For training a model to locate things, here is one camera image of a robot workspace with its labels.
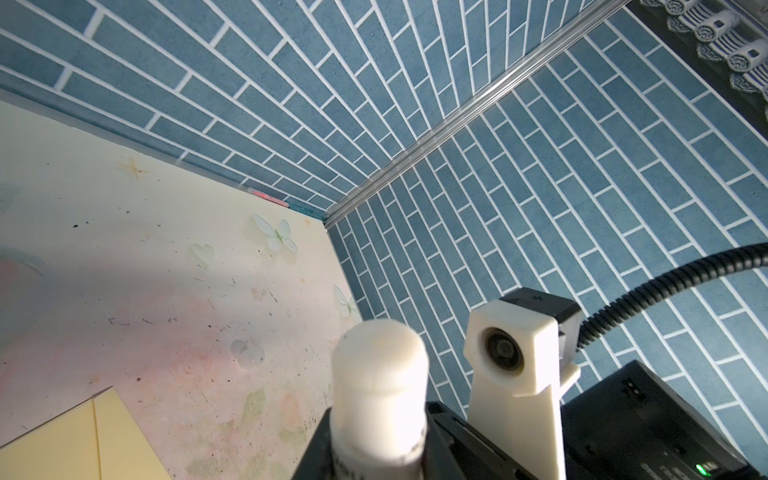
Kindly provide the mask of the white glue stick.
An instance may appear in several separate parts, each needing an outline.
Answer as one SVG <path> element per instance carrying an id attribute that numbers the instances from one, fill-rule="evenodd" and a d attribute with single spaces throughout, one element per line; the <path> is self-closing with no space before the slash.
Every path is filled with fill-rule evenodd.
<path id="1" fill-rule="evenodd" d="M 429 359 L 391 319 L 348 330 L 331 358 L 331 454 L 337 479 L 421 479 Z"/>

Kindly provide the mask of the yellow envelope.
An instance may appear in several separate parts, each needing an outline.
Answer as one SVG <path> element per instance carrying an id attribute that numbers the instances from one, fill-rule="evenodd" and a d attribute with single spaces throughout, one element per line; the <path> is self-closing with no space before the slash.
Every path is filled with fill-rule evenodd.
<path id="1" fill-rule="evenodd" d="M 167 479 L 113 388 L 1 447 L 3 479 Z"/>

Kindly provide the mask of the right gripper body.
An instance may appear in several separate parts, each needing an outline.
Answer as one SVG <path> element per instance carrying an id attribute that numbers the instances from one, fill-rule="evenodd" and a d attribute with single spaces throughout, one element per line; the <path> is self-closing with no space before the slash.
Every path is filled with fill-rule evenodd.
<path id="1" fill-rule="evenodd" d="M 535 479 L 445 404 L 428 401 L 425 410 L 424 479 Z"/>

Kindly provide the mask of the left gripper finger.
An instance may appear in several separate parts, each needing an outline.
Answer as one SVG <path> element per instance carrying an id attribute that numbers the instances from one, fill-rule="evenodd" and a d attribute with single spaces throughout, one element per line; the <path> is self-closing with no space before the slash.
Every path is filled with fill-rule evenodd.
<path id="1" fill-rule="evenodd" d="M 331 408 L 328 408 L 294 471 L 293 480 L 331 480 L 333 478 L 330 414 Z"/>

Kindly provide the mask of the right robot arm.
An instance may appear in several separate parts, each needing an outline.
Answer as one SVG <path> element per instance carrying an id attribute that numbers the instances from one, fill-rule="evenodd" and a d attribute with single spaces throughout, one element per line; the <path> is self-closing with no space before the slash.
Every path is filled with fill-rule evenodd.
<path id="1" fill-rule="evenodd" d="M 426 405 L 427 479 L 530 479 L 532 473 L 441 402 Z M 760 479 L 702 415 L 634 360 L 561 409 L 569 479 Z"/>

